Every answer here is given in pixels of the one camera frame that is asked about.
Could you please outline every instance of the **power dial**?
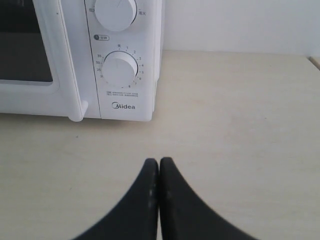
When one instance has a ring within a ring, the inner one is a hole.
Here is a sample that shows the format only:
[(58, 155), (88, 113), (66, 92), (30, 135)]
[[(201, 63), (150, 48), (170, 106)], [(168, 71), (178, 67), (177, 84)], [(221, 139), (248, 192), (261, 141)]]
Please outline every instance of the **power dial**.
[(103, 78), (114, 87), (125, 88), (130, 86), (137, 73), (138, 64), (136, 60), (124, 51), (114, 51), (104, 59)]
[(104, 28), (120, 32), (134, 22), (137, 4), (135, 0), (96, 0), (94, 11)]

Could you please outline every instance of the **white wall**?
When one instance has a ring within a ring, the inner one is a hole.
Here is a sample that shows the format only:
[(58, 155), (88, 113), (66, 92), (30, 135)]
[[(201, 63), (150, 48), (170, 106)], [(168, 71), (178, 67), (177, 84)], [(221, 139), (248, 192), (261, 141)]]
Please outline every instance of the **white wall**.
[(320, 56), (320, 0), (166, 0), (164, 48)]

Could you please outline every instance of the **control panel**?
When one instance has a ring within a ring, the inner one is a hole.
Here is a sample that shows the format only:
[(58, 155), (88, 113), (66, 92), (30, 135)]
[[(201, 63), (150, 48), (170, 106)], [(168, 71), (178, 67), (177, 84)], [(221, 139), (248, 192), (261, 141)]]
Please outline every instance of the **control panel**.
[(84, 2), (101, 118), (151, 120), (162, 0)]

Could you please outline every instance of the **microwave window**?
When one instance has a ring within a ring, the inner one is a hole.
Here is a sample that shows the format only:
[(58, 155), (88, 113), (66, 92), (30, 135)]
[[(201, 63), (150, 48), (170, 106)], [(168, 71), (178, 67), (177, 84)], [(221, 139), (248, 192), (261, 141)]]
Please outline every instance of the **microwave window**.
[(0, 0), (0, 80), (53, 81), (32, 0)]

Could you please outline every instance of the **microwave door handle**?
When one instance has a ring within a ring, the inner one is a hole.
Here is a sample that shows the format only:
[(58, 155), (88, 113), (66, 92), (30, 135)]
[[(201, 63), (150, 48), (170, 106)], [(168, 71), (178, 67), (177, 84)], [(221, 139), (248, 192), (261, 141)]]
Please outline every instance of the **microwave door handle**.
[(79, 93), (61, 2), (33, 0), (33, 5), (52, 78), (58, 82), (66, 115), (70, 120), (80, 122), (87, 111), (88, 101), (81, 99)]

